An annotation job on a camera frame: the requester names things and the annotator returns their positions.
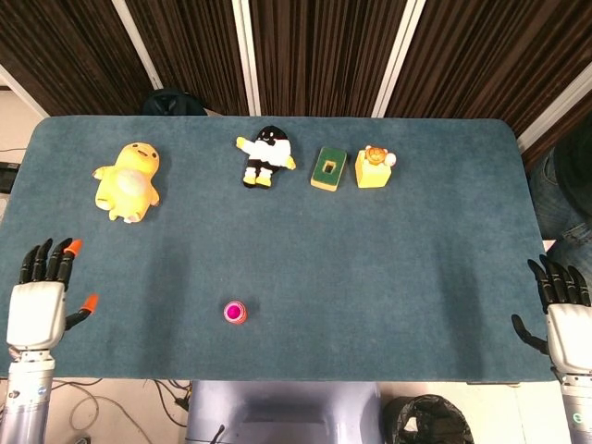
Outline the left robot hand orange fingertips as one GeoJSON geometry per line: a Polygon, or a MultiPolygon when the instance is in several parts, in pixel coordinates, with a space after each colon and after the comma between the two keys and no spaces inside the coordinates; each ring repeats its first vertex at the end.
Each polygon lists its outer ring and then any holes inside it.
{"type": "Polygon", "coordinates": [[[65,332],[95,312],[99,295],[93,293],[78,311],[67,313],[73,263],[82,245],[80,239],[58,244],[49,239],[24,256],[9,302],[6,343],[11,352],[50,351],[65,332]]]}

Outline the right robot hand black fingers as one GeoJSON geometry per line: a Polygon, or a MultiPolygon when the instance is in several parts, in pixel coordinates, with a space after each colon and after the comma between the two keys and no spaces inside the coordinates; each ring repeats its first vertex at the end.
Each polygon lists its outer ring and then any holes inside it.
{"type": "Polygon", "coordinates": [[[545,254],[529,259],[547,326],[545,339],[534,336],[518,314],[511,316],[519,339],[547,355],[556,371],[567,375],[591,374],[591,295],[582,273],[545,254]]]}

